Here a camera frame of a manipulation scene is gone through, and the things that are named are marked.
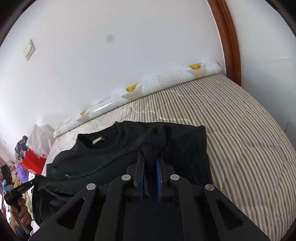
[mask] purple object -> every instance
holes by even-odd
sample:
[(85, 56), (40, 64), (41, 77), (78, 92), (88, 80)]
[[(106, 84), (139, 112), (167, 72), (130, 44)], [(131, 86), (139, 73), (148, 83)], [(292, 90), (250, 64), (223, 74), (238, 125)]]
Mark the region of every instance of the purple object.
[(23, 168), (19, 163), (17, 164), (17, 176), (23, 183), (29, 180), (29, 171)]

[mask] black sweatshirt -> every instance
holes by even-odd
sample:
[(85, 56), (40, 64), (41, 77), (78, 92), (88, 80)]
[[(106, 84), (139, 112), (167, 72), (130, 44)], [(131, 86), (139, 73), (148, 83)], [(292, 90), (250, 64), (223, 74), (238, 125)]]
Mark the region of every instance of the black sweatshirt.
[[(105, 139), (93, 145), (99, 137)], [(162, 152), (164, 162), (192, 184), (212, 183), (206, 149), (204, 126), (123, 121), (99, 132), (78, 134), (73, 148), (47, 165), (46, 177), (35, 176), (34, 220), (41, 225), (87, 184), (104, 185), (124, 175), (137, 162), (139, 151), (152, 165)]]

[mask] striped mattress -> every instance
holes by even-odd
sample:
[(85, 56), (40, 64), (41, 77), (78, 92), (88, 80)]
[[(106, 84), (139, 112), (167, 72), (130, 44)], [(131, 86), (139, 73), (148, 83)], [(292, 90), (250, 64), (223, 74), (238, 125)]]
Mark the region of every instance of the striped mattress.
[(124, 120), (204, 125), (213, 184), (272, 241), (296, 218), (295, 149), (271, 115), (221, 74), (151, 94), (77, 127), (56, 140), (46, 163), (70, 149), (78, 133)]

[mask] person's arm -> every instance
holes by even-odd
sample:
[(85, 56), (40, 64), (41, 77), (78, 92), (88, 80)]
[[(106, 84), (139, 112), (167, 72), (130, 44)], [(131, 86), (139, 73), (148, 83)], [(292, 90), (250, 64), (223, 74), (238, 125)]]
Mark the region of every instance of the person's arm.
[(25, 205), (26, 201), (23, 198), (18, 200), (18, 204), (21, 208), (20, 212), (18, 212), (18, 210), (13, 206), (9, 206), (9, 212), (15, 220), (17, 236), (21, 239), (21, 241), (27, 241), (30, 238), (30, 235), (26, 234), (22, 224), (18, 222), (17, 215), (19, 215), (21, 222), (25, 225), (29, 225), (32, 222), (32, 217), (28, 212), (28, 208)]

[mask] white light switch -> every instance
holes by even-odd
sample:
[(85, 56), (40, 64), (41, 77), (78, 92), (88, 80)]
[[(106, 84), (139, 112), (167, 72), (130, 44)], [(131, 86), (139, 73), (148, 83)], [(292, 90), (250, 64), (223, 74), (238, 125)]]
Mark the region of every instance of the white light switch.
[(26, 48), (23, 51), (26, 60), (29, 60), (29, 58), (32, 56), (34, 51), (35, 51), (35, 48), (34, 48), (33, 42), (32, 42), (32, 40), (30, 40), (28, 45), (26, 46)]

